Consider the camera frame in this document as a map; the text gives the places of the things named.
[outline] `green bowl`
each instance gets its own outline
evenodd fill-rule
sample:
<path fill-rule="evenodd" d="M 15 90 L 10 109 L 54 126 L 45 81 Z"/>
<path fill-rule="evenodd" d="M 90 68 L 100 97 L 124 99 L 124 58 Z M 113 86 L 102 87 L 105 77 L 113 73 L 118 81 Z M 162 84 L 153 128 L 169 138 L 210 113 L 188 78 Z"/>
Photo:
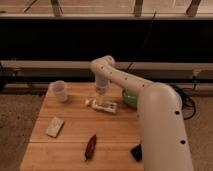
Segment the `green bowl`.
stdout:
<path fill-rule="evenodd" d="M 137 97 L 136 96 L 133 96 L 128 91 L 123 90 L 122 91 L 122 97 L 123 97 L 123 101 L 127 105 L 129 105 L 133 108 L 137 108 Z"/>

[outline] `black object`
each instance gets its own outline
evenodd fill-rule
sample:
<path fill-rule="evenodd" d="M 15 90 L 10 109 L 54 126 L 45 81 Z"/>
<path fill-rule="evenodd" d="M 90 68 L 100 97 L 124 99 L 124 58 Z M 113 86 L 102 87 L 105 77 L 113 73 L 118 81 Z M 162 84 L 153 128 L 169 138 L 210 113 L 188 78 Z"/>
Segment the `black object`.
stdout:
<path fill-rule="evenodd" d="M 3 78 L 0 78 L 0 91 L 2 91 L 8 81 L 7 81 L 5 70 L 4 70 L 4 67 L 2 66 L 1 61 L 0 61 L 0 68 L 1 68 L 1 74 L 3 77 Z"/>
<path fill-rule="evenodd" d="M 137 162 L 141 161 L 142 160 L 141 144 L 139 144 L 136 147 L 134 147 L 133 149 L 131 149 L 131 154 L 133 155 L 133 157 L 135 158 L 135 160 Z"/>
<path fill-rule="evenodd" d="M 195 90 L 196 84 L 197 84 L 197 81 L 194 82 L 194 87 L 192 88 L 192 90 Z M 181 100 L 183 102 L 183 108 L 191 107 L 193 109 L 192 114 L 188 117 L 184 117 L 184 120 L 189 120 L 193 118 L 197 111 L 194 100 L 191 99 L 191 97 L 189 97 L 180 87 L 176 85 L 170 85 L 170 86 L 180 95 Z"/>
<path fill-rule="evenodd" d="M 150 35 L 152 33 L 152 26 L 153 26 L 156 14 L 157 14 L 157 12 L 155 11 L 155 13 L 154 13 L 154 15 L 152 17 L 152 20 L 150 22 L 150 26 L 149 26 L 149 29 L 148 29 L 147 34 L 145 36 L 145 39 L 143 40 L 143 43 L 142 43 L 140 49 L 137 51 L 135 57 L 133 58 L 133 60 L 130 62 L 130 64 L 128 65 L 127 69 L 125 70 L 126 72 L 128 72 L 130 70 L 130 68 L 133 65 L 133 63 L 137 61 L 137 58 L 141 55 L 141 53 L 143 52 L 144 48 L 146 47 L 147 42 L 149 41 Z"/>

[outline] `food item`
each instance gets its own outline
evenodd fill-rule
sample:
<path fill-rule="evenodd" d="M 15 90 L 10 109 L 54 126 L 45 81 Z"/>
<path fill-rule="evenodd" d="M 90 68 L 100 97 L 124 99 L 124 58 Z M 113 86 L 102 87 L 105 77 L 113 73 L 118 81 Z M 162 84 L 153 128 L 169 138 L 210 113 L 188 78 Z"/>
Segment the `food item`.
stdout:
<path fill-rule="evenodd" d="M 90 138 L 90 140 L 89 140 L 89 142 L 87 144 L 86 151 L 85 151 L 85 159 L 86 160 L 92 159 L 92 157 L 94 155 L 94 152 L 95 152 L 96 140 L 97 140 L 96 135 L 93 135 Z"/>

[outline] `paper cup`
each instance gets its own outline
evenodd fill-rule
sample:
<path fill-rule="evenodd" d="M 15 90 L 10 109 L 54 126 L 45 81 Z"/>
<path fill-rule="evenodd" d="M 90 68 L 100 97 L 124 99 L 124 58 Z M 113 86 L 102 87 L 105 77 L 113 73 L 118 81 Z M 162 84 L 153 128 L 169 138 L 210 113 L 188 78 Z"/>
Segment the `paper cup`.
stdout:
<path fill-rule="evenodd" d="M 66 102 L 68 99 L 67 84 L 64 81 L 55 81 L 50 83 L 50 90 L 56 96 L 58 101 Z"/>

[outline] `floor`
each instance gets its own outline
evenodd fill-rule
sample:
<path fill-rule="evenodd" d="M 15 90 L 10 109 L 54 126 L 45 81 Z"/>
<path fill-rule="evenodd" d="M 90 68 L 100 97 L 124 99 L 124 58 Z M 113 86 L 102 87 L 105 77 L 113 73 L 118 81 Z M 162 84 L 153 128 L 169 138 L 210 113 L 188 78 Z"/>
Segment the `floor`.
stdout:
<path fill-rule="evenodd" d="M 44 96 L 0 95 L 0 170 L 18 171 Z M 185 121 L 195 171 L 213 170 L 213 98 L 193 97 L 197 114 Z"/>

